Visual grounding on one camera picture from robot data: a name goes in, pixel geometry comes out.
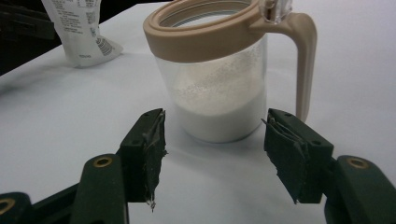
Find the tabletop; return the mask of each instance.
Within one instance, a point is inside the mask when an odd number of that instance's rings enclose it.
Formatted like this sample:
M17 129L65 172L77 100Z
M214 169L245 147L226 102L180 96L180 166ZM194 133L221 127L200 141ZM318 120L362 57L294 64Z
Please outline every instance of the tabletop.
M321 204L294 204L263 151L265 127L208 144L179 126L143 20L163 3L131 7L100 25L118 58L69 65L62 46L0 77L0 193L33 203L79 181L85 161L115 153L139 116L166 110L154 212L130 203L132 223L325 223ZM396 185L396 2L294 1L318 29L306 123L334 144L333 156L374 162ZM294 111L296 48L269 35L267 105Z

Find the flour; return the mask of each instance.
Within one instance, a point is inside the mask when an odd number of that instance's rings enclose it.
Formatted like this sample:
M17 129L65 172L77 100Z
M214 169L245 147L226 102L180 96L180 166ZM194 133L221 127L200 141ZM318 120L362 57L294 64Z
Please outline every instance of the flour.
M221 143L257 128L265 111L265 43L210 62L160 66L187 133Z

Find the jar handle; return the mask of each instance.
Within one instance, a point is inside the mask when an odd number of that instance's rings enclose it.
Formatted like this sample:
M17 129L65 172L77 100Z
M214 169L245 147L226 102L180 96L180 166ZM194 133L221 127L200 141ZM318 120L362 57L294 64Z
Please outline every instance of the jar handle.
M278 24L260 18L249 26L249 31L287 35L296 44L298 50L296 117L305 121L309 110L317 46L317 29L314 22L304 13L291 12Z

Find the dark background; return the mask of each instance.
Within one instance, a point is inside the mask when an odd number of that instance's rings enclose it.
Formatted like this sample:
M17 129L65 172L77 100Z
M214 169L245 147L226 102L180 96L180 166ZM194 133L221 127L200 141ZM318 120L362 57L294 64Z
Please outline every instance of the dark background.
M152 2L165 2L165 0L102 0L100 7L100 22L106 21L136 4ZM0 4L4 3L26 7L34 11L46 12L41 0L0 0ZM18 41L4 40L0 37L0 76L60 44L61 40L58 36L56 36L54 40L45 40L20 35Z

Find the beige lid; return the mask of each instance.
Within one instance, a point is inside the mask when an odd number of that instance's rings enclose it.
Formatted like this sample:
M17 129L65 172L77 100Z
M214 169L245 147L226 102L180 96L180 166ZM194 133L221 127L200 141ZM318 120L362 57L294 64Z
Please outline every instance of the beige lid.
M199 25L179 26L219 12L233 14ZM308 15L290 13L275 24L262 17L258 0L175 0L150 14L143 27L152 53L175 63L222 58L249 47L265 33L289 36L298 49L296 116L306 119L317 44L317 30Z
M210 13L235 11L217 21L177 27ZM263 33L248 32L248 26L261 17L257 1L176 0L148 16L144 30L155 56L197 63L236 53L262 38Z

